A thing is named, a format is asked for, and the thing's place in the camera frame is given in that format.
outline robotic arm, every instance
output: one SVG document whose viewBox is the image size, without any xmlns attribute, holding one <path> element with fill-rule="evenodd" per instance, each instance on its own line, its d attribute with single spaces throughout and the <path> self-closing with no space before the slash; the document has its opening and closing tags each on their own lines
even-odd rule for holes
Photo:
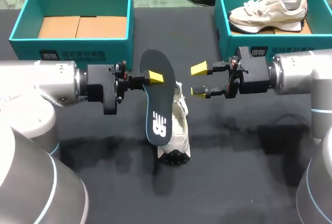
<svg viewBox="0 0 332 224">
<path fill-rule="evenodd" d="M 103 103 L 105 115 L 115 115 L 128 89 L 143 90 L 144 84 L 161 82 L 157 73 L 145 71 L 129 76 L 126 63 L 88 65 L 86 70 L 73 61 L 1 61 L 0 93 L 15 97 L 36 90 L 55 106 L 72 105 L 83 97 Z"/>
<path fill-rule="evenodd" d="M 312 134 L 319 144 L 296 192 L 296 205 L 303 224 L 332 223 L 332 49 L 277 54 L 268 63 L 253 58 L 248 47 L 239 47 L 229 63 L 203 62 L 191 68 L 192 75 L 228 71 L 229 81 L 221 88 L 193 88 L 192 94 L 206 99 L 241 94 L 311 94 Z"/>
<path fill-rule="evenodd" d="M 206 61 L 191 68 L 192 75 L 210 75 L 228 71 L 224 87 L 192 88 L 193 95 L 209 99 L 237 93 L 265 93 L 273 89 L 278 95 L 311 93 L 312 132 L 319 143 L 332 126 L 332 49 L 277 54 L 268 63 L 265 57 L 252 57 L 249 47 L 239 47 L 229 62 Z"/>
</svg>

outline black table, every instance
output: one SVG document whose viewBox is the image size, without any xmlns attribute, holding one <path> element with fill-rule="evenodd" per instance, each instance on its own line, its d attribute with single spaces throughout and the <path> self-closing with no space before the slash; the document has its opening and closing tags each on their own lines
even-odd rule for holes
<svg viewBox="0 0 332 224">
<path fill-rule="evenodd" d="M 0 11 L 0 58 L 18 11 Z M 191 77 L 217 61 L 213 8 L 135 10 L 135 69 L 149 48 L 172 62 L 189 108 L 191 160 L 158 163 L 145 139 L 146 96 L 129 91 L 116 116 L 99 103 L 57 109 L 63 162 L 85 182 L 88 223 L 300 223 L 296 187 L 312 154 L 309 95 L 190 96 L 191 86 L 220 86 L 227 75 Z"/>
</svg>

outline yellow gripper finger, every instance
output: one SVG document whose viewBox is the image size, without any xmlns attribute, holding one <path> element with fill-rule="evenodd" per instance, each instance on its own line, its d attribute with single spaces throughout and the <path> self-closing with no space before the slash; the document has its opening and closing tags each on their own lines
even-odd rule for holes
<svg viewBox="0 0 332 224">
<path fill-rule="evenodd" d="M 207 75 L 208 63 L 206 61 L 191 67 L 191 75 Z"/>
<path fill-rule="evenodd" d="M 161 74 L 149 70 L 150 83 L 163 83 L 164 77 Z"/>
</svg>

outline insole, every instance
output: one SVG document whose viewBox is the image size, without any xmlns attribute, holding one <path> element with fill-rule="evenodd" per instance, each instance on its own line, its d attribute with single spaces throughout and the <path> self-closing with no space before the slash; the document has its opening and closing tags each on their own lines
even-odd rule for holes
<svg viewBox="0 0 332 224">
<path fill-rule="evenodd" d="M 162 52 L 146 50 L 141 58 L 140 72 L 153 71 L 163 75 L 163 83 L 143 85 L 147 95 L 146 136 L 155 146 L 166 145 L 172 137 L 172 106 L 175 91 L 173 67 Z"/>
</svg>

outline cardboard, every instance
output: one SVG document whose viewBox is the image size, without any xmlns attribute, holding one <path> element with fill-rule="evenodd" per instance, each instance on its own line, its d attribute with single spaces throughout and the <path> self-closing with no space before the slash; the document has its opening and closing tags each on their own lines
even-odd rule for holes
<svg viewBox="0 0 332 224">
<path fill-rule="evenodd" d="M 44 17 L 38 38 L 75 38 L 79 18 L 77 16 Z"/>
<path fill-rule="evenodd" d="M 38 38 L 125 38 L 127 17 L 44 17 Z"/>
<path fill-rule="evenodd" d="M 125 38 L 127 17 L 81 17 L 76 38 Z"/>
</svg>

